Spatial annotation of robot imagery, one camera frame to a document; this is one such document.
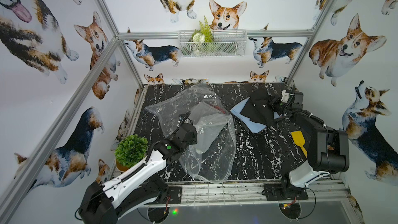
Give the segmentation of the black shirt white buttons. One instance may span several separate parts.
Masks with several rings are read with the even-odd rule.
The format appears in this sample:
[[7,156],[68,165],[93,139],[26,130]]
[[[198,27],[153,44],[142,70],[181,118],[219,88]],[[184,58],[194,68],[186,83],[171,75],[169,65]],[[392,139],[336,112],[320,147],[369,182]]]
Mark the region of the black shirt white buttons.
[[250,95],[240,114],[254,123],[274,127],[274,110],[269,104],[272,99],[266,89],[258,89]]

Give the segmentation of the clear plastic vacuum bag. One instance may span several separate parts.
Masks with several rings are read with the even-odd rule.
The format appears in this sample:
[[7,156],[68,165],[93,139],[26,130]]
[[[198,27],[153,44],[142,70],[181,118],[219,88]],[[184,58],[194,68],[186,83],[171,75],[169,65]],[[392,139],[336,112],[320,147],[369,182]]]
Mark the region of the clear plastic vacuum bag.
[[179,163],[192,179],[223,183],[231,174],[235,158],[236,136],[233,116],[213,108],[226,110],[215,92],[206,85],[195,85],[163,102],[147,106],[156,115],[164,134],[170,135],[179,123],[179,115],[191,112],[198,143],[189,146]]

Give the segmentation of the light blue shirt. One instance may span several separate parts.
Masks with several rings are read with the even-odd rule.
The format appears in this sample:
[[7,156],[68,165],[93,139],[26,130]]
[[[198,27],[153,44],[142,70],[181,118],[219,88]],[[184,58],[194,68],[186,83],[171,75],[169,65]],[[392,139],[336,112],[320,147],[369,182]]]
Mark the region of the light blue shirt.
[[[241,122],[243,122],[246,127],[248,128],[248,130],[250,130],[252,133],[260,133],[261,131],[263,131],[264,129],[266,129],[267,127],[263,124],[259,124],[259,123],[254,123],[252,121],[249,120],[249,118],[244,117],[240,114],[241,110],[243,109],[245,103],[248,101],[248,98],[239,102],[238,104],[236,104],[232,109],[231,109],[231,113],[237,117]],[[279,117],[279,115],[274,112],[274,118],[277,119]]]

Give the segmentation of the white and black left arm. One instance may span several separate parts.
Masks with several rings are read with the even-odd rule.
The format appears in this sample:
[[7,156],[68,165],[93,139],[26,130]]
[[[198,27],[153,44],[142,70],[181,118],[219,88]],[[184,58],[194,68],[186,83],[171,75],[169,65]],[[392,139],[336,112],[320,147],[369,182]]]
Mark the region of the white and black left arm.
[[189,146],[197,144],[198,133],[190,114],[180,115],[177,129],[153,143],[147,156],[132,168],[102,185],[92,183],[75,218],[85,224],[115,224],[142,205],[168,200],[169,187],[158,172],[177,161]]

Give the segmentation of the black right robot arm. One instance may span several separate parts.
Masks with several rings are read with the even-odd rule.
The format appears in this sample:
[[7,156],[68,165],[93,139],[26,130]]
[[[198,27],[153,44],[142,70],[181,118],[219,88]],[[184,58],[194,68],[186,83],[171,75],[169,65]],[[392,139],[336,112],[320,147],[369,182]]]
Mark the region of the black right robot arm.
[[269,105],[279,114],[276,121],[289,120],[299,126],[300,129],[291,132],[291,136],[306,161],[283,177],[285,191],[301,190],[318,179],[346,172],[349,169],[348,135],[327,126],[324,120],[303,110],[303,104],[295,102],[296,97],[302,96],[300,92],[289,90],[286,94],[289,95],[286,101],[275,96]]

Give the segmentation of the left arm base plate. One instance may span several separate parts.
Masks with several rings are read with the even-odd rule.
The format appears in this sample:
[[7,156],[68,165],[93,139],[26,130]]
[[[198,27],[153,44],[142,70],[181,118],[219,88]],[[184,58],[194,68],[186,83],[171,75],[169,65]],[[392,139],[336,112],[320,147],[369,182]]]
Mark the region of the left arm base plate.
[[182,198],[182,187],[171,186],[168,188],[162,204],[180,204]]

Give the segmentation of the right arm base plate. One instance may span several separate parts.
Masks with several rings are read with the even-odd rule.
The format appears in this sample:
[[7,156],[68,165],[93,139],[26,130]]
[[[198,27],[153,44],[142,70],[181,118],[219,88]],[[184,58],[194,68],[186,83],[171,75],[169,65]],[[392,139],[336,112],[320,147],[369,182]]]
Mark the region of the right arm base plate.
[[268,201],[308,200],[305,188],[282,186],[281,184],[264,184],[263,188],[262,195]]

